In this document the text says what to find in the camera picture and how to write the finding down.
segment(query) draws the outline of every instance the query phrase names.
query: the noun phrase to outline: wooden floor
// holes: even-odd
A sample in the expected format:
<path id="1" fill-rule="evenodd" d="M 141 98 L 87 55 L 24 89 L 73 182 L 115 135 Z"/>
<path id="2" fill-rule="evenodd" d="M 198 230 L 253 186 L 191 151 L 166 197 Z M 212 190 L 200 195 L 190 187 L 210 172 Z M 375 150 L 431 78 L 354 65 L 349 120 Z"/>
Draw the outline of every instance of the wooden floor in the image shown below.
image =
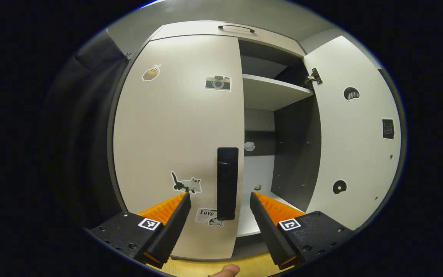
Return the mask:
<path id="1" fill-rule="evenodd" d="M 214 275 L 216 272 L 222 270 L 226 264 L 234 264 L 240 267 L 240 272 L 237 277 L 266 277 L 278 272 L 278 266 L 274 265 L 269 253 L 260 254 L 244 259 L 234 259 L 226 261 L 206 262 L 206 261 L 188 261 L 172 258 L 163 265 L 160 271 L 178 276 L 178 277 L 207 277 Z"/>

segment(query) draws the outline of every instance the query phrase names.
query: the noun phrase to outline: black block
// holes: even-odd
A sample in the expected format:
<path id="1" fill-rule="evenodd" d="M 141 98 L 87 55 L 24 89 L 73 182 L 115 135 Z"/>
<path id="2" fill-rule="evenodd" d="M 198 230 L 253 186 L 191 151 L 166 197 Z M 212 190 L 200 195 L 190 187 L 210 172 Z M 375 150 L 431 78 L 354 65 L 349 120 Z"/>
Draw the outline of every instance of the black block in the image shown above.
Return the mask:
<path id="1" fill-rule="evenodd" d="M 251 193 L 250 207 L 275 265 L 278 265 L 280 269 L 284 269 L 297 262 L 297 260 L 294 260 L 293 263 L 281 266 L 282 263 L 294 256 L 296 252 L 290 247 L 290 244 L 276 228 L 273 221 L 271 221 L 259 198 L 254 193 Z"/>
<path id="2" fill-rule="evenodd" d="M 239 149 L 218 148 L 217 210 L 218 220 L 235 219 L 237 180 L 239 172 Z"/>
<path id="3" fill-rule="evenodd" d="M 354 234 L 352 230 L 319 211 L 281 222 L 278 230 L 305 263 L 330 253 Z"/>
<path id="4" fill-rule="evenodd" d="M 130 212 L 120 212 L 90 231 L 111 247 L 134 258 L 137 253 L 146 250 L 162 229 L 161 222 L 148 221 Z"/>
<path id="5" fill-rule="evenodd" d="M 152 266 L 162 268 L 174 249 L 179 236 L 181 235 L 186 219 L 189 215 L 191 208 L 190 194 L 186 193 L 183 199 L 180 201 L 179 205 L 176 207 L 167 224 L 160 231 L 158 236 L 153 239 L 153 242 L 147 248 L 146 252 L 150 254 L 153 258 L 159 261 L 159 263 L 148 259 L 143 256 L 143 253 L 138 253 L 138 259 L 147 260 Z"/>

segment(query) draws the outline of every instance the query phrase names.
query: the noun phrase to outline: metal hinge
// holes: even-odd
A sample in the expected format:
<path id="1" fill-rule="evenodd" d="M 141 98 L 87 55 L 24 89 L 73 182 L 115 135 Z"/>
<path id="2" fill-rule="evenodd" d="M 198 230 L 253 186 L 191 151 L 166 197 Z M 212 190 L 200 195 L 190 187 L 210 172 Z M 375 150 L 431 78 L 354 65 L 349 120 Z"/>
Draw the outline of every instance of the metal hinge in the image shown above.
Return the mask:
<path id="1" fill-rule="evenodd" d="M 316 68 L 312 69 L 312 74 L 310 76 L 307 76 L 304 80 L 303 87 L 306 89 L 313 90 L 313 84 L 312 81 L 316 81 L 317 84 L 322 84 L 322 79 L 320 78 L 319 72 Z"/>

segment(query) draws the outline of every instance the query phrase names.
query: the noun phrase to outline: cabinet shelf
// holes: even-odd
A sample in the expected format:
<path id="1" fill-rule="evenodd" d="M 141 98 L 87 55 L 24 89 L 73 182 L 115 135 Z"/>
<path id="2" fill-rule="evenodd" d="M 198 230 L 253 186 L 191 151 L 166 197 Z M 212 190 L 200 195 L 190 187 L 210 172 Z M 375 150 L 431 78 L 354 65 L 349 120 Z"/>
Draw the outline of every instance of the cabinet shelf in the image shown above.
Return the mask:
<path id="1" fill-rule="evenodd" d="M 282 81 L 249 74 L 242 74 L 242 78 L 245 108 L 276 111 L 313 96 L 311 90 Z"/>

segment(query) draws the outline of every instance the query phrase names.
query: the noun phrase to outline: hand sticker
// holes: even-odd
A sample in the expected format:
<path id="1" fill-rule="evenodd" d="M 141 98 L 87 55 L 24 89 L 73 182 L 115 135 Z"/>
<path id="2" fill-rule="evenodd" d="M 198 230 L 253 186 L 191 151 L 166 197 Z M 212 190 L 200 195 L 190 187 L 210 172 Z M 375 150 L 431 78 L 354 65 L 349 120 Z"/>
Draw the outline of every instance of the hand sticker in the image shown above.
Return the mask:
<path id="1" fill-rule="evenodd" d="M 158 76 L 158 73 L 160 73 L 160 65 L 153 65 L 152 68 L 149 70 L 146 70 L 145 74 L 141 77 L 143 81 L 151 81 L 155 79 Z"/>

